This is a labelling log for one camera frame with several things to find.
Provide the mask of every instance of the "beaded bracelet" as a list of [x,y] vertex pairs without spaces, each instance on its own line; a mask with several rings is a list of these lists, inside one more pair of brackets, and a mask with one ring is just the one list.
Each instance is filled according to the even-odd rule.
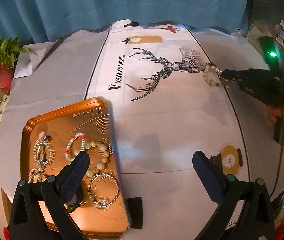
[[219,70],[216,65],[213,62],[207,63],[205,65],[205,70],[203,73],[204,80],[210,85],[210,86],[220,86],[218,82],[215,82],[213,79],[208,79],[207,74],[208,72],[212,72],[216,75],[221,75],[222,71]]
[[[77,139],[81,137],[82,141],[81,141],[81,148],[79,151],[73,151],[73,156],[71,156],[71,147],[73,142]],[[71,162],[75,159],[75,157],[79,154],[80,151],[84,151],[85,150],[85,143],[86,143],[86,135],[82,132],[78,132],[77,134],[73,135],[69,141],[69,143],[66,146],[66,151],[65,151],[65,158]]]
[[[93,193],[91,192],[92,190],[92,185],[93,185],[93,182],[100,176],[104,176],[104,178],[106,177],[109,177],[111,181],[113,181],[116,185],[116,193],[115,193],[115,196],[114,198],[109,201],[109,199],[105,198],[105,199],[102,199],[102,200],[97,200]],[[105,209],[107,207],[109,207],[110,205],[112,205],[115,200],[118,198],[119,196],[119,193],[120,193],[120,187],[119,187],[119,183],[118,181],[111,175],[111,174],[108,174],[108,173],[97,173],[95,174],[91,179],[90,179],[90,182],[88,184],[88,188],[87,188],[87,191],[88,191],[88,196],[90,198],[90,200],[94,203],[94,205],[98,208],[98,209]]]

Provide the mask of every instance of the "red pot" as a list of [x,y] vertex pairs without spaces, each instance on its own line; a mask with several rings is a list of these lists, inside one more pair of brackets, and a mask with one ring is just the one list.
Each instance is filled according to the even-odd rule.
[[5,63],[0,66],[0,90],[4,94],[9,94],[11,90],[13,75],[13,68],[7,68]]

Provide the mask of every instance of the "pearl bracelet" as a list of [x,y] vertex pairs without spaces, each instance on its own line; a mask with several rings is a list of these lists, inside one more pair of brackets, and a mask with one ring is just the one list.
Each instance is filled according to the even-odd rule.
[[[80,150],[74,150],[75,156],[71,156],[70,153],[71,153],[72,144],[78,137],[82,138],[81,148],[80,148]],[[90,149],[91,147],[96,147],[96,146],[98,146],[99,150],[103,153],[103,158],[101,159],[100,162],[97,163],[95,168],[87,170],[86,176],[88,176],[90,178],[90,177],[94,176],[94,174],[99,173],[100,170],[104,170],[105,164],[107,164],[109,162],[108,157],[109,157],[110,153],[107,151],[107,146],[105,144],[103,144],[99,141],[87,142],[86,141],[86,135],[82,132],[79,132],[79,133],[73,135],[71,137],[69,143],[67,144],[65,158],[69,162],[71,162],[71,161],[74,160],[74,158],[78,155],[78,153],[80,151],[85,151],[85,150]]]
[[216,65],[213,63],[213,62],[210,62],[210,63],[207,63],[205,65],[205,70],[204,70],[204,73],[203,73],[203,77],[204,77],[204,80],[210,85],[210,86],[220,86],[219,83],[215,82],[213,79],[208,79],[207,78],[207,74],[208,72],[212,72],[216,75],[220,75],[222,73],[221,70],[219,70]]
[[[113,181],[116,185],[116,194],[114,196],[114,198],[109,201],[108,198],[104,198],[104,199],[101,199],[101,200],[97,200],[93,193],[91,192],[92,190],[92,185],[93,185],[93,182],[100,176],[104,176],[102,179],[106,178],[106,177],[109,177],[111,181]],[[119,193],[120,193],[120,187],[119,187],[119,183],[118,181],[116,180],[116,178],[114,178],[111,174],[108,174],[108,173],[97,173],[95,174],[91,179],[90,179],[90,182],[88,184],[88,188],[87,188],[87,191],[88,191],[88,196],[90,198],[90,200],[94,203],[94,205],[98,208],[98,209],[105,209],[109,206],[111,206],[115,200],[117,200],[118,196],[119,196]]]

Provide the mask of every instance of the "black cable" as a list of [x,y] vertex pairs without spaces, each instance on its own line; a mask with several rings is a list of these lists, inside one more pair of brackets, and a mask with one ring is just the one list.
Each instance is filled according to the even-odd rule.
[[97,57],[97,60],[95,61],[94,67],[93,67],[93,69],[92,69],[92,73],[91,73],[91,75],[90,75],[90,80],[89,80],[88,85],[86,86],[86,89],[85,89],[85,94],[84,94],[83,100],[85,100],[86,96],[88,95],[89,87],[90,87],[90,84],[91,84],[91,81],[92,81],[92,78],[93,78],[93,74],[94,74],[95,68],[97,67],[98,60],[99,60],[99,58],[100,58],[100,56],[101,56],[101,53],[102,53],[102,50],[103,50],[104,45],[105,45],[105,43],[106,43],[106,40],[107,40],[107,38],[109,37],[109,33],[110,33],[110,30],[111,30],[111,29],[112,29],[112,23],[110,23],[110,28],[109,28],[109,30],[108,30],[108,32],[107,32],[105,41],[103,42],[102,47],[101,47],[100,52],[99,52],[99,55],[98,55],[98,57]]
[[[189,33],[192,35],[192,37],[195,39],[196,43],[200,46],[200,48],[203,50],[204,54],[207,56],[208,60],[210,62],[211,59],[209,58],[208,54],[206,53],[206,51],[203,49],[202,45],[198,42],[198,40],[195,38],[195,36],[193,35],[193,33],[184,25],[184,27],[189,31]],[[234,111],[234,114],[235,114],[235,117],[237,119],[237,123],[238,123],[238,127],[240,128],[240,132],[241,132],[241,136],[242,136],[242,141],[243,141],[243,145],[244,145],[244,151],[245,151],[245,157],[246,157],[246,164],[247,164],[247,173],[248,173],[248,181],[250,182],[251,181],[251,172],[250,172],[250,164],[248,162],[248,154],[247,154],[247,148],[246,148],[246,142],[245,142],[245,139],[244,139],[244,133],[243,133],[243,129],[242,129],[242,125],[240,123],[240,119],[237,115],[237,112],[235,110],[235,106],[231,100],[231,97],[229,95],[229,92],[227,91],[227,89],[225,87],[224,88],[224,91],[226,92],[226,95],[227,97],[229,98],[229,102],[231,103],[231,106],[233,108],[233,111]]]
[[282,130],[282,143],[281,143],[281,152],[280,152],[280,160],[278,161],[278,168],[277,168],[277,174],[276,174],[276,179],[275,179],[275,184],[274,184],[274,188],[272,190],[272,193],[269,195],[269,198],[272,197],[275,189],[276,189],[276,186],[277,186],[277,181],[278,181],[278,177],[280,175],[280,169],[281,169],[281,163],[282,163],[282,155],[283,155],[283,148],[284,148],[284,120],[282,120],[282,125],[281,125],[281,130]]

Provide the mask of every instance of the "green light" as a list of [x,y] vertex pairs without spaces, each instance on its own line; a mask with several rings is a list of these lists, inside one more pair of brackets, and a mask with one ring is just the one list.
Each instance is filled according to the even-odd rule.
[[276,55],[275,52],[269,52],[269,54],[270,54],[272,57],[277,57],[277,55]]

